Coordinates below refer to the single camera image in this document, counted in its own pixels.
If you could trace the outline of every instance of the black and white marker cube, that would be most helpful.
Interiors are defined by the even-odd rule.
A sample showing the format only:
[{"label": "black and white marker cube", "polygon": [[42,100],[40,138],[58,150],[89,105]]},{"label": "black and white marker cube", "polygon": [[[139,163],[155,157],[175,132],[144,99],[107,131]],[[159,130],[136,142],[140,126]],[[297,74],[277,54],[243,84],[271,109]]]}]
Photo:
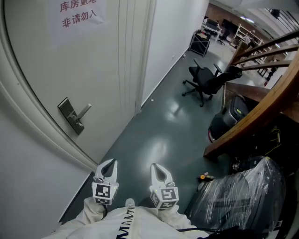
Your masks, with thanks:
[{"label": "black and white marker cube", "polygon": [[153,187],[150,198],[158,209],[172,208],[178,202],[178,188]]},{"label": "black and white marker cube", "polygon": [[97,204],[111,205],[118,189],[117,185],[93,183],[93,200]]}]

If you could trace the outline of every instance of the green floor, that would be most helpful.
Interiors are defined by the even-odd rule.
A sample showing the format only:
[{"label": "green floor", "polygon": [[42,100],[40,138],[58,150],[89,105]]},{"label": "green floor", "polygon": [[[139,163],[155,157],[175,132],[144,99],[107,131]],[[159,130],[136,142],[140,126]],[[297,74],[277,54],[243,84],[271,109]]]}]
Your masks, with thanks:
[{"label": "green floor", "polygon": [[[118,160],[117,182],[120,184],[113,205],[109,210],[124,206],[129,197],[136,205],[151,206],[150,166],[158,163],[172,174],[179,192],[179,212],[183,213],[197,188],[196,177],[205,172],[216,177],[227,175],[229,160],[225,157],[212,162],[202,157],[210,144],[207,129],[214,115],[221,109],[222,89],[211,101],[205,97],[200,107],[198,93],[182,97],[182,92],[191,86],[183,85],[185,79],[192,79],[189,66],[201,67],[215,72],[213,63],[225,69],[226,64],[212,53],[202,58],[187,52],[185,60],[180,59],[144,104],[142,111],[134,117],[118,140],[111,147],[106,159]],[[83,198],[91,196],[88,182],[76,202],[70,207],[63,221],[73,218],[83,207]]]}]

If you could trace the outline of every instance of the door handle plate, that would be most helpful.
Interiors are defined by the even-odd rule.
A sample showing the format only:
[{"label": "door handle plate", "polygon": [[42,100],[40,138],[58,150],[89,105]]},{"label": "door handle plate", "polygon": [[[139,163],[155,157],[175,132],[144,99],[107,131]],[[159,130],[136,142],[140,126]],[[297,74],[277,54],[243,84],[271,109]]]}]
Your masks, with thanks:
[{"label": "door handle plate", "polygon": [[70,123],[71,127],[79,135],[84,130],[84,126],[79,119],[77,119],[77,114],[71,105],[68,98],[65,98],[59,105],[61,113],[64,115],[66,120]]}]

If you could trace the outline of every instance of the white desk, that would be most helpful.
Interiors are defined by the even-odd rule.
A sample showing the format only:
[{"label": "white desk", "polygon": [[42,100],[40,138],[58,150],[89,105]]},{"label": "white desk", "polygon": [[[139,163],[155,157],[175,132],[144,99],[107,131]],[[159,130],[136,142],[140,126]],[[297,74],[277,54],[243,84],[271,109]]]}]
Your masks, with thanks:
[{"label": "white desk", "polygon": [[216,42],[218,41],[218,38],[219,38],[219,36],[220,36],[220,34],[221,34],[221,30],[215,30],[215,29],[213,29],[213,28],[209,28],[208,26],[206,26],[206,25],[202,25],[202,27],[203,28],[205,28],[205,29],[208,29],[208,30],[210,30],[210,31],[212,31],[212,32],[217,32],[217,37],[216,37]]}]

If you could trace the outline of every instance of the paper sign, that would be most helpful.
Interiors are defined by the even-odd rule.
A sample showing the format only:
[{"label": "paper sign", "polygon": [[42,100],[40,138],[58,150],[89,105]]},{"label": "paper sign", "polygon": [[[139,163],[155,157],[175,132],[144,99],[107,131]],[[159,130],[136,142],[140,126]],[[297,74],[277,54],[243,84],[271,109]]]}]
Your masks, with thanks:
[{"label": "paper sign", "polygon": [[86,34],[106,20],[107,0],[45,0],[44,5],[55,45]]}]

